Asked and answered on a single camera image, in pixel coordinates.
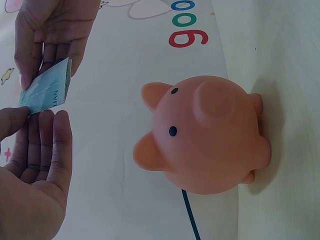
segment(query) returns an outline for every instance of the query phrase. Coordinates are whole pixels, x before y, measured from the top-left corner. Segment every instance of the red number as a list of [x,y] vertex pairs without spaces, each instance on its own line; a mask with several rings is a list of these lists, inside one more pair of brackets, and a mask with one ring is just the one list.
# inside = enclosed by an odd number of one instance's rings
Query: red number
[[[202,36],[202,41],[201,41],[202,45],[206,44],[209,41],[208,34],[206,34],[202,30],[186,30],[186,31],[176,31],[176,32],[172,33],[172,35],[169,38],[169,44],[174,48],[186,48],[186,47],[189,47],[196,40],[195,34],[198,34],[198,35]],[[183,43],[183,44],[176,43],[176,37],[177,36],[181,36],[181,35],[187,35],[188,42]]]

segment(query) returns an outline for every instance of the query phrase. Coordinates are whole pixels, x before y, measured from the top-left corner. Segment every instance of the fingernail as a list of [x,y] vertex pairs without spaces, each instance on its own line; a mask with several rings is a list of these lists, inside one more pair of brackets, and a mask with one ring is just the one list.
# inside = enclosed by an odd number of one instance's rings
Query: fingernail
[[27,79],[23,75],[20,74],[19,81],[20,81],[20,86],[21,86],[22,90],[27,90],[27,88],[29,87]]
[[22,75],[20,74],[20,75],[19,75],[19,83],[20,83],[20,87],[22,88],[21,78],[22,78]]

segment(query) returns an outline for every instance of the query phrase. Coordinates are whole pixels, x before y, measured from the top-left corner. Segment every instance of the pig leg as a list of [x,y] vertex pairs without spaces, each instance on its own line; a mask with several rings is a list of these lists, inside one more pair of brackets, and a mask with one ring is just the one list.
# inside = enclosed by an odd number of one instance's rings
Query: pig leg
[[271,160],[271,146],[268,139],[260,137],[256,148],[256,168],[265,169],[268,167]]
[[258,93],[250,93],[249,97],[251,98],[251,101],[254,106],[254,110],[256,112],[256,116],[260,117],[262,111],[263,111],[263,102],[260,94]]
[[248,173],[247,176],[245,176],[245,178],[242,180],[242,184],[252,184],[255,180],[255,175],[254,173],[251,171]]

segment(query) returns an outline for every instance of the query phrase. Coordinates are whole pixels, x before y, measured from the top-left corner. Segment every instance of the folded banknote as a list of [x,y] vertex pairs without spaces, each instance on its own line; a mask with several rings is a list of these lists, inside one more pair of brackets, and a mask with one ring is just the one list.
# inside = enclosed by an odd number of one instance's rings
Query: folded banknote
[[36,114],[65,103],[71,80],[72,60],[54,65],[39,75],[30,87],[21,92],[19,106],[30,108],[30,114]]

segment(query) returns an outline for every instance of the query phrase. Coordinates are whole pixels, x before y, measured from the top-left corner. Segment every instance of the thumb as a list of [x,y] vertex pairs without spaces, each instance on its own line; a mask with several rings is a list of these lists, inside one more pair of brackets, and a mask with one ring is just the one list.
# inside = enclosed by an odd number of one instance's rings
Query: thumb
[[15,63],[20,71],[22,88],[27,89],[37,67],[35,32],[41,29],[59,4],[59,0],[24,0],[15,20]]
[[4,108],[0,110],[0,142],[20,130],[29,116],[29,108]]

